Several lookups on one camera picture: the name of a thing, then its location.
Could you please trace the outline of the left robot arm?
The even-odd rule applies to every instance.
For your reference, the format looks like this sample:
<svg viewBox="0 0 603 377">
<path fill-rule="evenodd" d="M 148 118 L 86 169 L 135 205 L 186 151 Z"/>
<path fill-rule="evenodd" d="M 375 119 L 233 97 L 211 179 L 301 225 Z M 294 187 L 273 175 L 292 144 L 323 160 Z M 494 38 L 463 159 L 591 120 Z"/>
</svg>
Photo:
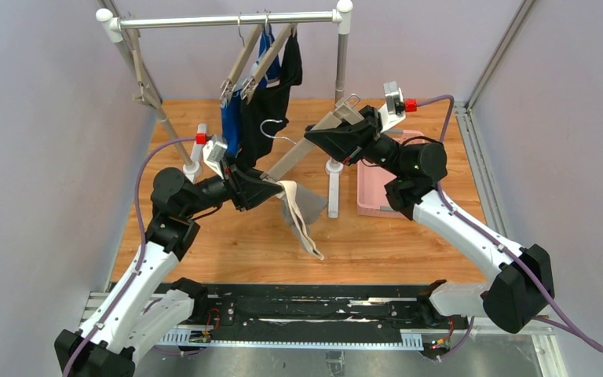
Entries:
<svg viewBox="0 0 603 377">
<path fill-rule="evenodd" d="M 55 340 L 62 375 L 132 376 L 164 335 L 206 316 L 207 289 L 194 280 L 179 279 L 157 302 L 152 295 L 190 249 L 209 209 L 231 202 L 237 210 L 250 210 L 285 190 L 258 170 L 241 170 L 232 158 L 222 158 L 218 166 L 218 174 L 198 183 L 173 167 L 157 173 L 152 219 L 138 222 L 141 245 L 130 267 L 77 330 L 63 330 Z"/>
</svg>

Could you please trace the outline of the beige clip hanger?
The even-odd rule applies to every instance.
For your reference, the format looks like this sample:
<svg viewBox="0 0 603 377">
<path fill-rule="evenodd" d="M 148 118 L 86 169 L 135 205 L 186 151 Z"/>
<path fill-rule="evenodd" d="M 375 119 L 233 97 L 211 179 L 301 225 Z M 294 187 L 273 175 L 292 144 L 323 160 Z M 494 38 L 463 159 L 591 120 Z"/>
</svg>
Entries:
<svg viewBox="0 0 603 377">
<path fill-rule="evenodd" d="M 364 117 L 356 110 L 356 105 L 360 102 L 360 97 L 355 93 L 339 100 L 334 109 L 328 112 L 320 121 L 318 121 L 312 130 L 329 130 L 340 126 L 344 121 L 348 124 L 356 124 Z M 316 145 L 303 137 L 297 142 L 273 167 L 261 174 L 260 179 L 265 181 L 280 181 L 295 165 L 300 163 Z"/>
</svg>

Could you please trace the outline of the grey white underwear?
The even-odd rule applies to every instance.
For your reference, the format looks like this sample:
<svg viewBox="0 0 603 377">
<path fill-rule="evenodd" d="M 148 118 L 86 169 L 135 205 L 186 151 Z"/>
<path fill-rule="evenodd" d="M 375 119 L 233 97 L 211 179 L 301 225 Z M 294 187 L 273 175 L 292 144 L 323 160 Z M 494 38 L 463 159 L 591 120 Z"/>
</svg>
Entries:
<svg viewBox="0 0 603 377">
<path fill-rule="evenodd" d="M 324 260 L 316 242 L 311 237 L 310 225 L 315 223 L 327 207 L 327 199 L 296 181 L 278 181 L 283 191 L 276 194 L 282 202 L 283 220 L 297 237 L 301 248 L 308 254 Z"/>
</svg>

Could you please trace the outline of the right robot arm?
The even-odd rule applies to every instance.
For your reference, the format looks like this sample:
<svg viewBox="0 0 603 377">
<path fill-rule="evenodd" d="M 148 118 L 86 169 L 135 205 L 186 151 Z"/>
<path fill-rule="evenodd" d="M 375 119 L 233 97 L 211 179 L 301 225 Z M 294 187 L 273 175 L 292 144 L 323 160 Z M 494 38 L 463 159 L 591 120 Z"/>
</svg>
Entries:
<svg viewBox="0 0 603 377">
<path fill-rule="evenodd" d="M 487 317 L 509 333 L 555 309 L 550 255 L 543 247 L 524 247 L 478 221 L 441 188 L 448 174 L 441 141 L 424 135 L 397 141 L 384 131 L 384 120 L 372 106 L 362 120 L 336 127 L 307 128 L 304 138 L 345 165 L 358 162 L 382 168 L 393 179 L 384 189 L 396 212 L 431 229 L 466 256 L 487 283 L 452 284 L 438 280 L 420 294 L 426 321 L 443 317 Z"/>
</svg>

